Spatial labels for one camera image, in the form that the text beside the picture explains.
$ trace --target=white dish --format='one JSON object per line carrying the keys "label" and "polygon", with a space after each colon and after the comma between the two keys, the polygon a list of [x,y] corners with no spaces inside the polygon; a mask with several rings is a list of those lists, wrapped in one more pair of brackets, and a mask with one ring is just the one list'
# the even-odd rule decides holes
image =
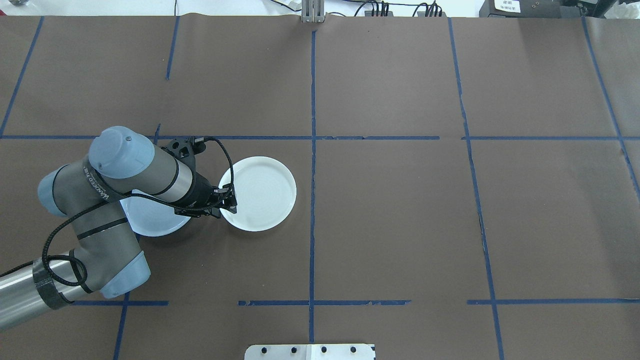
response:
{"label": "white dish", "polygon": [[120,201],[131,229],[144,236],[163,236],[180,229],[190,217],[176,215],[173,208],[143,197],[128,197]]}
{"label": "white dish", "polygon": [[[220,179],[220,188],[229,184],[231,171]],[[237,214],[221,210],[222,216],[238,229],[263,231],[282,222],[296,202],[296,181],[278,160],[254,156],[234,164]]]}

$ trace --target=blue painter's tape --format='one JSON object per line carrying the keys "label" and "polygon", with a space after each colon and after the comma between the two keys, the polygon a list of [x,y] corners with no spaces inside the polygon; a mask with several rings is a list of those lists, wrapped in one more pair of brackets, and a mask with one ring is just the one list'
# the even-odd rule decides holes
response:
{"label": "blue painter's tape", "polygon": [[[315,306],[405,306],[411,300],[314,300]],[[307,300],[250,300],[239,301],[238,306],[308,306]]]}
{"label": "blue painter's tape", "polygon": [[[493,275],[491,272],[491,261],[489,258],[489,248],[486,242],[486,231],[484,228],[484,217],[482,213],[482,204],[480,202],[480,193],[478,190],[477,177],[476,177],[476,166],[474,165],[474,159],[472,155],[471,149],[471,140],[469,134],[469,126],[467,122],[467,111],[465,110],[465,105],[462,101],[462,82],[460,79],[460,68],[458,67],[458,53],[456,51],[456,41],[453,35],[453,23],[451,22],[451,18],[447,18],[449,22],[449,38],[451,39],[451,52],[453,55],[453,66],[456,71],[456,82],[458,84],[458,97],[460,98],[460,111],[462,112],[462,119],[465,128],[465,138],[467,143],[467,153],[469,157],[469,166],[471,168],[471,179],[474,185],[474,195],[476,196],[476,208],[478,212],[478,219],[480,221],[480,233],[482,236],[482,244],[484,250],[484,267],[486,270],[486,278],[489,283],[489,294],[492,300],[495,300],[495,290],[493,288]],[[498,307],[495,304],[492,304],[492,312],[493,312],[493,326],[495,327],[495,339],[498,345],[498,356],[500,360],[504,360],[504,350],[502,347],[502,334],[500,331],[500,320],[498,317]]]}
{"label": "blue painter's tape", "polygon": [[11,95],[11,99],[9,100],[9,106],[7,106],[6,112],[4,113],[4,119],[2,121],[2,125],[0,125],[0,138],[4,138],[3,135],[4,135],[4,129],[6,128],[6,123],[9,121],[9,115],[11,115],[11,109],[13,108],[13,103],[15,102],[16,96],[18,96],[18,91],[20,90],[20,84],[22,83],[22,78],[24,78],[24,73],[27,70],[27,65],[29,64],[29,59],[31,59],[31,54],[33,54],[33,48],[36,46],[36,41],[38,41],[38,36],[40,36],[40,30],[42,29],[43,22],[44,22],[44,16],[41,16],[40,22],[38,22],[38,27],[36,28],[36,32],[33,34],[33,39],[31,40],[31,46],[29,47],[27,56],[25,57],[24,63],[22,64],[22,70],[20,70],[18,81],[16,81],[15,87],[13,88],[13,93]]}
{"label": "blue painter's tape", "polygon": [[439,136],[318,136],[318,140],[439,140]]}
{"label": "blue painter's tape", "polygon": [[4,135],[3,139],[18,140],[87,140],[95,139],[98,135]]}
{"label": "blue painter's tape", "polygon": [[[205,135],[161,135],[160,140],[171,140],[175,138],[185,138],[187,136],[195,136],[197,138]],[[268,136],[268,135],[221,135],[213,137],[219,140],[311,140],[311,136]]]}
{"label": "blue painter's tape", "polygon": [[308,300],[250,300],[239,301],[238,306],[307,306]]}
{"label": "blue painter's tape", "polygon": [[161,124],[158,124],[158,127],[156,128],[156,132],[154,133],[154,139],[153,139],[154,145],[158,144],[158,137],[160,136],[160,125]]}
{"label": "blue painter's tape", "polygon": [[618,119],[616,119],[616,114],[613,112],[613,107],[611,106],[611,100],[609,98],[609,93],[607,92],[607,87],[604,86],[604,81],[602,80],[602,75],[600,73],[600,67],[598,66],[598,61],[596,60],[595,53],[593,52],[593,47],[591,46],[591,37],[589,36],[587,21],[584,17],[582,17],[582,29],[584,30],[584,37],[587,40],[587,48],[589,49],[589,55],[591,55],[591,61],[593,62],[593,67],[596,71],[596,75],[598,76],[598,82],[600,83],[602,94],[604,95],[605,102],[607,103],[607,109],[609,110],[609,115],[611,116],[613,127],[615,128],[616,134],[618,135],[618,140],[620,141],[620,148],[622,149],[622,153],[625,156],[625,163],[627,163],[627,169],[629,170],[629,176],[631,177],[631,182],[634,186],[634,190],[636,191],[636,197],[638,201],[640,201],[640,188],[638,187],[636,173],[634,172],[634,167],[633,165],[631,165],[631,161],[629,160],[627,147],[625,146],[625,141],[622,137],[622,133],[620,132]]}
{"label": "blue painter's tape", "polygon": [[309,343],[315,341],[316,276],[316,31],[311,32],[311,216],[309,246]]}
{"label": "blue painter's tape", "polygon": [[173,64],[173,52],[175,50],[175,41],[178,39],[178,25],[180,25],[180,17],[175,17],[175,25],[173,26],[173,40],[171,41],[171,50],[169,50],[169,61],[166,64],[166,79],[171,76],[171,65]]}
{"label": "blue painter's tape", "polygon": [[411,300],[316,300],[317,306],[405,306]]}
{"label": "blue painter's tape", "polygon": [[116,337],[116,346],[113,351],[113,360],[118,360],[120,357],[120,345],[122,344],[122,334],[124,334],[124,323],[127,319],[127,303],[129,302],[129,293],[124,295],[124,301],[122,302],[122,312],[120,313],[120,325],[118,326],[118,336]]}
{"label": "blue painter's tape", "polygon": [[467,300],[467,305],[640,304],[640,299],[497,299]]}
{"label": "blue painter's tape", "polygon": [[[73,306],[122,306],[124,302],[119,300],[76,300]],[[139,300],[129,301],[127,306],[168,306],[168,301]]]}
{"label": "blue painter's tape", "polygon": [[461,140],[557,140],[557,141],[610,141],[615,136],[464,136]]}

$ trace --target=black cable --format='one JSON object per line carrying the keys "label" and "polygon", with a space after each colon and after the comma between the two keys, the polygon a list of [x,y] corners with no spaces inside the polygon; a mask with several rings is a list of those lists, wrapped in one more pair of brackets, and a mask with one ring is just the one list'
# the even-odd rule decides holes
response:
{"label": "black cable", "polygon": [[294,8],[290,7],[290,6],[289,6],[289,5],[287,5],[287,4],[283,4],[283,3],[281,3],[280,1],[276,1],[276,0],[269,0],[269,1],[271,1],[272,3],[276,3],[276,4],[278,4],[278,5],[282,5],[282,6],[286,7],[287,9],[291,10],[292,12],[296,12],[296,13],[297,13],[297,12],[301,12],[301,11],[302,11],[302,9],[300,9],[300,10],[296,10],[296,9],[294,9]]}
{"label": "black cable", "polygon": [[[60,230],[64,229],[65,226],[71,224],[75,219],[83,216],[84,214],[90,213],[91,211],[96,210],[99,207],[104,206],[106,204],[108,204],[108,202],[102,201],[97,203],[96,205],[91,206],[90,208],[80,211],[74,216],[68,218],[66,221],[60,224],[57,228],[55,228],[54,231],[51,232],[51,234],[47,238],[47,241],[45,241],[44,243],[44,247],[42,248],[42,265],[47,270],[47,272],[49,273],[49,276],[51,276],[52,279],[54,279],[55,281],[58,281],[62,285],[67,285],[67,286],[80,286],[86,282],[86,278],[87,278],[86,266],[82,261],[67,255],[49,255],[49,246],[51,246],[51,242],[53,241],[53,238],[60,232]],[[82,274],[83,274],[82,278],[80,278],[80,280],[78,280],[77,282],[64,280],[63,278],[61,278],[60,276],[58,276],[56,273],[53,272],[53,270],[49,266],[49,260],[66,260],[66,261],[69,261],[70,263],[75,263],[76,266],[78,266],[82,270]]]}
{"label": "black cable", "polygon": [[18,265],[15,268],[12,268],[11,270],[9,270],[7,272],[3,272],[3,273],[0,274],[0,277],[12,274],[12,273],[14,273],[14,272],[16,272],[16,271],[18,271],[18,270],[20,270],[22,268],[26,268],[29,265],[33,265],[33,261],[29,261],[28,263],[24,263],[22,265]]}
{"label": "black cable", "polygon": [[373,1],[373,0],[369,0],[369,1],[366,1],[366,2],[362,3],[362,4],[358,7],[358,10],[356,10],[356,13],[355,13],[355,14],[353,14],[353,16],[358,16],[358,12],[360,12],[360,9],[362,9],[362,7],[363,7],[363,6],[365,6],[366,4],[369,4],[369,3],[371,3],[371,15],[373,16],[373,11],[374,11],[373,4],[376,4],[375,9],[377,9],[377,8],[378,8],[378,2],[377,2],[377,1]]}
{"label": "black cable", "polygon": [[[222,145],[222,142],[220,140],[218,140],[217,138],[215,138],[213,136],[205,136],[205,137],[203,137],[203,140],[204,140],[204,142],[215,141],[220,146],[220,149],[222,149],[222,152],[225,153],[225,156],[227,157],[227,161],[229,162],[229,169],[231,169],[230,170],[231,181],[229,183],[231,184],[231,187],[233,187],[233,185],[234,185],[234,166],[233,166],[233,162],[231,161],[231,157],[229,156],[229,153],[227,152],[227,149],[225,148],[224,145]],[[174,205],[174,204],[171,204],[169,202],[166,202],[166,201],[160,200],[158,198],[155,198],[153,196],[142,194],[142,193],[123,194],[123,193],[120,193],[120,192],[116,191],[114,188],[112,188],[106,182],[104,182],[104,184],[109,188],[109,190],[111,190],[112,192],[117,193],[118,195],[120,195],[122,197],[142,197],[144,199],[155,201],[155,202],[158,202],[158,203],[160,203],[162,205],[169,206],[171,208],[182,210],[182,211],[205,211],[205,210],[209,210],[211,208],[215,208],[216,206],[222,204],[222,202],[227,199],[227,196],[225,196],[222,199],[220,199],[218,202],[216,202],[215,204],[212,204],[212,205],[209,205],[209,206],[206,206],[206,207],[203,207],[203,208],[185,208],[185,207]]]}
{"label": "black cable", "polygon": [[415,7],[415,10],[413,11],[413,15],[411,15],[411,17],[414,17],[414,16],[415,16],[415,14],[417,14],[417,13],[418,13],[418,9],[419,9],[419,8],[420,8],[420,6],[422,6],[422,5],[424,5],[424,6],[426,6],[426,7],[427,7],[427,9],[425,10],[425,12],[428,12],[428,11],[429,11],[429,4],[427,4],[427,3],[420,3],[420,5],[418,5],[418,6],[416,6],[416,7]]}
{"label": "black cable", "polygon": [[[220,140],[218,140],[217,138],[213,137],[213,136],[205,136],[204,138],[204,142],[207,141],[215,141],[216,143],[218,143],[218,145],[220,146],[220,149],[222,149],[222,151],[225,153],[225,156],[227,157],[227,161],[229,162],[229,169],[230,169],[230,175],[231,175],[231,181],[230,184],[231,186],[233,186],[234,184],[234,167],[233,167],[233,162],[231,161],[231,157],[229,156],[229,153],[227,152],[227,149],[225,148],[224,145],[222,145],[222,142],[220,142]],[[108,188],[110,188],[111,191],[122,195],[122,196],[128,196],[128,197],[143,197],[145,199],[149,199],[155,202],[158,202],[162,205],[166,205],[169,206],[171,208],[174,209],[178,209],[178,210],[183,210],[183,211],[204,211],[204,210],[208,210],[211,208],[214,208],[218,205],[220,205],[224,200],[227,199],[227,197],[222,198],[220,201],[218,201],[217,203],[210,205],[210,206],[206,206],[203,208],[183,208],[182,206],[176,206],[173,205],[169,202],[166,201],[162,201],[160,199],[157,199],[153,196],[149,196],[149,195],[145,195],[145,194],[139,194],[139,193],[132,193],[129,195],[125,195],[122,194],[116,190],[114,190],[112,187],[110,187],[110,185],[108,185],[107,183],[104,183]],[[71,224],[73,221],[75,221],[76,219],[78,219],[79,217],[90,213],[93,210],[96,210],[104,205],[108,204],[108,202],[106,201],[102,201],[99,202],[96,205],[91,206],[90,208],[84,209],[82,211],[80,211],[79,213],[75,214],[74,216],[66,219],[66,221],[64,221],[62,224],[60,224],[57,228],[54,229],[54,231],[51,232],[51,234],[49,234],[49,237],[47,238],[47,241],[45,241],[44,243],[44,247],[42,248],[42,265],[44,266],[44,268],[47,270],[47,273],[49,273],[49,276],[51,276],[52,279],[54,279],[55,281],[58,281],[60,284],[63,285],[67,285],[67,286],[82,286],[84,283],[86,283],[87,277],[88,277],[88,273],[86,271],[86,266],[84,265],[84,263],[82,261],[80,261],[80,259],[78,258],[74,258],[72,256],[68,256],[68,255],[49,255],[49,247],[51,246],[51,242],[53,241],[53,238],[62,230],[64,229],[67,225]],[[56,274],[55,272],[53,272],[53,269],[51,268],[51,266],[49,265],[49,262],[51,260],[63,260],[63,261],[68,261],[70,263],[74,263],[78,268],[80,268],[80,271],[82,273],[82,276],[80,279],[78,279],[77,282],[73,282],[73,281],[67,281],[64,280],[62,277],[58,276],[58,274]],[[26,268],[29,265],[33,265],[33,261],[29,261],[27,263],[21,264],[19,266],[16,266],[15,268],[12,268],[11,270],[4,272],[2,274],[0,274],[0,277],[4,277],[6,275],[12,274],[20,269]]]}
{"label": "black cable", "polygon": [[431,3],[431,6],[429,6],[429,8],[427,9],[427,12],[424,13],[425,17],[435,17],[437,12],[438,12],[438,4],[436,3],[436,0],[433,0],[433,3]]}
{"label": "black cable", "polygon": [[[368,1],[363,0],[342,0],[347,3],[368,3]],[[388,3],[389,5],[399,5],[399,6],[416,6],[416,4],[398,4],[398,3]]]}

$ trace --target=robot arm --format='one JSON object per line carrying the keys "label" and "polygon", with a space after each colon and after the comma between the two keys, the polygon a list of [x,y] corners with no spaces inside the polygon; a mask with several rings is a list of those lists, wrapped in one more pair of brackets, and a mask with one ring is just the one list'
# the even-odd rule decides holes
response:
{"label": "robot arm", "polygon": [[126,127],[110,127],[94,139],[83,160],[44,177],[38,197],[49,212],[77,217],[95,208],[73,220],[79,246],[64,254],[86,269],[78,261],[47,258],[45,245],[31,266],[0,277],[0,330],[96,290],[110,299],[147,281],[147,260],[119,203],[131,190],[152,194],[180,215],[220,217],[220,208],[235,212],[233,180],[220,189],[195,171],[194,156],[204,151],[206,140],[176,139],[160,148]]}

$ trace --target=light blue joint cap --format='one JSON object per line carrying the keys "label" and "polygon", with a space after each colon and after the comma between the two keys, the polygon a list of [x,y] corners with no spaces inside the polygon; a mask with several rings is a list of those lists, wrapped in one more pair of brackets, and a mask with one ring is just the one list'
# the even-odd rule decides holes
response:
{"label": "light blue joint cap", "polygon": [[112,126],[95,138],[89,147],[89,162],[100,174],[126,179],[143,172],[154,159],[154,144],[124,126]]}
{"label": "light blue joint cap", "polygon": [[62,165],[57,170],[52,171],[49,175],[45,176],[40,180],[40,184],[38,184],[38,199],[40,199],[40,203],[47,209],[48,212],[56,215],[57,217],[67,217],[67,214],[63,213],[56,205],[56,201],[53,199],[53,182],[56,180],[56,176],[60,169],[66,167],[66,165]]}
{"label": "light blue joint cap", "polygon": [[151,270],[145,258],[145,252],[141,251],[127,266],[113,277],[100,292],[107,299],[113,299],[127,293],[144,284],[151,276]]}

